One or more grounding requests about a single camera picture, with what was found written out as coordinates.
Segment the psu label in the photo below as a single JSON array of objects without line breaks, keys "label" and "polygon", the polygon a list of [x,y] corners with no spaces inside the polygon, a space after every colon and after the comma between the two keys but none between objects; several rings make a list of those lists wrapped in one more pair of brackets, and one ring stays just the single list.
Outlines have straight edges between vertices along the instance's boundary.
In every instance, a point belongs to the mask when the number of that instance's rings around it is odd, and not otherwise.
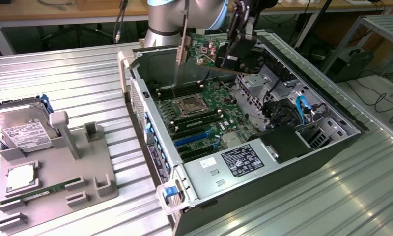
[{"label": "psu label", "polygon": [[245,145],[221,154],[234,177],[244,176],[264,167],[264,163],[250,145]]}]

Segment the white sticker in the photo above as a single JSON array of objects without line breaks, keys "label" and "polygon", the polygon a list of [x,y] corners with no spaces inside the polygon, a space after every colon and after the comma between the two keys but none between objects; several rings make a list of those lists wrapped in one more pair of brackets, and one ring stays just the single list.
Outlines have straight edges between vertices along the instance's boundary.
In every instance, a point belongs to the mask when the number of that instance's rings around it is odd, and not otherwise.
[{"label": "white sticker", "polygon": [[40,122],[6,128],[2,131],[21,149],[50,143],[49,136]]},{"label": "white sticker", "polygon": [[209,157],[208,159],[201,160],[200,163],[201,163],[202,168],[206,168],[206,167],[217,164],[216,159],[213,157]]}]

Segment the pcie slot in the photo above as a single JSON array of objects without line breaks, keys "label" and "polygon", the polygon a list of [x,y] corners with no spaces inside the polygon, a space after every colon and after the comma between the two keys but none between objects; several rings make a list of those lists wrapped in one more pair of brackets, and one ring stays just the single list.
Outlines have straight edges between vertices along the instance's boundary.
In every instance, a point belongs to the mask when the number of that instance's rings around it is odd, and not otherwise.
[{"label": "pcie slot", "polygon": [[180,139],[174,142],[174,146],[180,146],[180,145],[188,144],[190,142],[194,142],[197,140],[205,139],[209,136],[209,134],[210,134],[210,130],[205,131],[201,134],[193,135],[188,138]]},{"label": "pcie slot", "polygon": [[205,155],[210,154],[216,149],[217,149],[217,143],[181,154],[181,158],[185,162],[189,162],[189,161],[197,159],[198,156],[201,156],[204,154]]},{"label": "pcie slot", "polygon": [[172,139],[180,139],[180,138],[184,138],[186,136],[190,136],[196,133],[201,133],[204,132],[204,127],[196,127],[196,128],[192,128],[184,132],[180,132],[180,133],[176,133],[172,135]]}]

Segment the ram slot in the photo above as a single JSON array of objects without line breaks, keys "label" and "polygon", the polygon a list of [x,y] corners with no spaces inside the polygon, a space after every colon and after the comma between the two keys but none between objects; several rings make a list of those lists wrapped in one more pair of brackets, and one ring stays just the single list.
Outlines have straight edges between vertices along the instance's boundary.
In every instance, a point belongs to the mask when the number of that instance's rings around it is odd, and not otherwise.
[{"label": "ram slot", "polygon": [[210,124],[213,122],[218,122],[222,120],[222,116],[224,115],[221,113],[217,113],[210,116],[205,116],[205,117],[189,120],[186,122],[180,122],[174,126],[174,131],[180,132],[186,129],[194,128],[196,126],[204,126],[204,125]]},{"label": "ram slot", "polygon": [[205,112],[202,114],[197,114],[197,115],[193,115],[190,117],[174,119],[174,123],[182,123],[182,122],[186,122],[186,121],[193,120],[193,119],[200,118],[200,117],[209,116],[209,115],[216,114],[216,113],[218,113],[217,109],[213,109],[212,111]]},{"label": "ram slot", "polygon": [[174,97],[188,96],[200,92],[201,92],[201,88],[198,84],[193,84],[180,88],[173,88],[173,90],[170,88],[166,88],[158,91],[160,93],[158,99],[164,101],[168,99],[173,99]]}]

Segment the cpu socket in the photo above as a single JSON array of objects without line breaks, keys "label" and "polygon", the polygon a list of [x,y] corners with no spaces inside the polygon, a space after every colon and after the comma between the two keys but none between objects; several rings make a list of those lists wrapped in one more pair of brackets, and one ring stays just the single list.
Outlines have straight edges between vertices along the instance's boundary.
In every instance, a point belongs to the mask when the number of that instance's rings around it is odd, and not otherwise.
[{"label": "cpu socket", "polygon": [[177,103],[184,116],[202,112],[208,109],[208,106],[198,94],[178,98]]}]

